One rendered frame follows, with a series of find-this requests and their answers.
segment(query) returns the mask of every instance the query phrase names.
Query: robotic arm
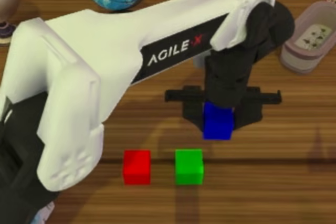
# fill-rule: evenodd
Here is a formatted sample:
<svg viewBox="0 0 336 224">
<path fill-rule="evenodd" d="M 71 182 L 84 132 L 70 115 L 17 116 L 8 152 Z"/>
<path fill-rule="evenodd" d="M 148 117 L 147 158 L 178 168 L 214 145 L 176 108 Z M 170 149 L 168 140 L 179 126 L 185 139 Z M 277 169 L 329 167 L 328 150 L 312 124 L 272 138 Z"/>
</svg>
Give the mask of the robotic arm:
<svg viewBox="0 0 336 224">
<path fill-rule="evenodd" d="M 91 173 L 102 154 L 102 123 L 133 84 L 194 58 L 205 66 L 205 99 L 239 105 L 252 64 L 288 37 L 277 37 L 277 6 L 170 0 L 125 14 L 83 10 L 22 22 L 0 88 L 1 221 L 29 223 Z"/>
</svg>

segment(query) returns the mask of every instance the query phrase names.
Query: plastic container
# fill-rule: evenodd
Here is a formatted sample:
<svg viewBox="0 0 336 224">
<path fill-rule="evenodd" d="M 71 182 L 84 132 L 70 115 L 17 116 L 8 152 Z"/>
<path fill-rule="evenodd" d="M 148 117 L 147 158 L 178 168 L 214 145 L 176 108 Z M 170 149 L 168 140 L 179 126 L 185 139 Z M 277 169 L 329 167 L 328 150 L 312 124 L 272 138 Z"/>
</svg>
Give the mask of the plastic container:
<svg viewBox="0 0 336 224">
<path fill-rule="evenodd" d="M 295 26 L 280 61 L 292 71 L 310 73 L 336 43 L 336 4 L 315 2 L 295 20 Z"/>
</svg>

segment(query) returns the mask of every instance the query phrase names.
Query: cube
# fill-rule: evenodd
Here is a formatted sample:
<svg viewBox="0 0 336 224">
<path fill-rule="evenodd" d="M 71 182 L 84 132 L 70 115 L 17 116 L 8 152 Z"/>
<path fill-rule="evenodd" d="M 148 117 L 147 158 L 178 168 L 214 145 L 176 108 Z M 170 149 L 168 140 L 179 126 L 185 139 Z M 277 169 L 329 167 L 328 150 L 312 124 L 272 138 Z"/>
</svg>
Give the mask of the cube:
<svg viewBox="0 0 336 224">
<path fill-rule="evenodd" d="M 122 176 L 125 185 L 149 185 L 151 183 L 151 152 L 125 150 Z"/>
<path fill-rule="evenodd" d="M 201 185 L 204 165 L 201 149 L 175 150 L 175 181 L 177 185 Z"/>
<path fill-rule="evenodd" d="M 203 124 L 203 139 L 230 140 L 234 129 L 234 111 L 205 102 Z"/>
</svg>

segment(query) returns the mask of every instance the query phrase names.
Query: wooden table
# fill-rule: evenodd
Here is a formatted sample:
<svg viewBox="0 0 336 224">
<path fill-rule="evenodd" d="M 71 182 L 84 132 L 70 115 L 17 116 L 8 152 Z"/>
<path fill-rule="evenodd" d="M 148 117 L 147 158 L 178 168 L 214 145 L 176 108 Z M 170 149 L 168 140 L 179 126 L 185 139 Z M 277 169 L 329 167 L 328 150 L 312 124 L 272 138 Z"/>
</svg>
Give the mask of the wooden table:
<svg viewBox="0 0 336 224">
<path fill-rule="evenodd" d="M 139 8 L 161 1 L 144 0 Z M 279 1 L 297 17 L 319 0 Z M 84 8 L 102 11 L 91 0 L 22 0 L 13 21 Z M 0 49 L 1 72 L 6 52 Z M 334 223 L 336 50 L 307 76 L 285 69 L 278 55 L 255 65 L 250 85 L 280 89 L 283 103 L 265 106 L 264 120 L 235 132 L 229 142 L 202 140 L 181 118 L 181 105 L 163 101 L 166 89 L 202 83 L 203 73 L 191 61 L 131 87 L 105 123 L 100 164 L 59 197 L 48 224 Z M 151 186 L 123 186 L 122 154 L 129 148 L 152 151 Z M 203 149 L 203 186 L 175 187 L 176 148 Z"/>
</svg>

